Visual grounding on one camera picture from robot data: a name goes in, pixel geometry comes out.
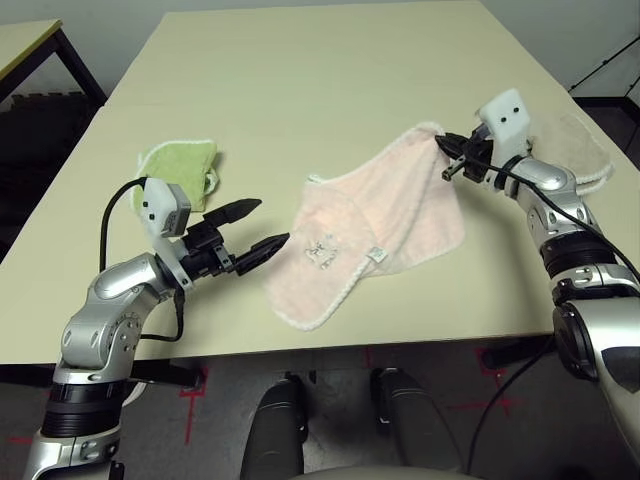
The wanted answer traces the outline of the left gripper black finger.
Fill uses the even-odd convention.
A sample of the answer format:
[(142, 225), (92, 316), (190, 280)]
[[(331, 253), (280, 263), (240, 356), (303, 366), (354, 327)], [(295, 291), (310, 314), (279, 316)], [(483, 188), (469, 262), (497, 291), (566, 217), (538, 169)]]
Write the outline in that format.
[(235, 273), (245, 275), (266, 263), (286, 244), (289, 238), (289, 233), (282, 233), (267, 237), (252, 245), (246, 253), (235, 259)]
[(260, 199), (240, 199), (207, 212), (203, 220), (212, 226), (232, 224), (245, 218), (261, 204)]

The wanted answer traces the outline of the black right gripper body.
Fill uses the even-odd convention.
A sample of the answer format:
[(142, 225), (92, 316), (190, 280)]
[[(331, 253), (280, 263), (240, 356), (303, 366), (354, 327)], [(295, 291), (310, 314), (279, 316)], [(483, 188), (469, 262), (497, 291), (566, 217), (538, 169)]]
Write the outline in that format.
[(468, 143), (465, 145), (465, 157), (450, 159), (450, 165), (442, 172), (442, 179), (451, 181), (458, 173), (474, 181), (482, 183), (485, 179), (493, 153), (493, 140), (487, 127), (477, 127), (471, 133)]

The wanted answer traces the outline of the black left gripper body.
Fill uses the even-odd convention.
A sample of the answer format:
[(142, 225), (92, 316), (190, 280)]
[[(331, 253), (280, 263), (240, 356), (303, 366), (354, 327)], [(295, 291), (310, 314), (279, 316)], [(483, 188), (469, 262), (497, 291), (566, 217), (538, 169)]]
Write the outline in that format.
[(187, 229), (181, 240), (187, 254), (180, 264), (191, 280), (234, 271), (235, 257), (225, 249), (224, 239), (216, 227), (197, 223)]

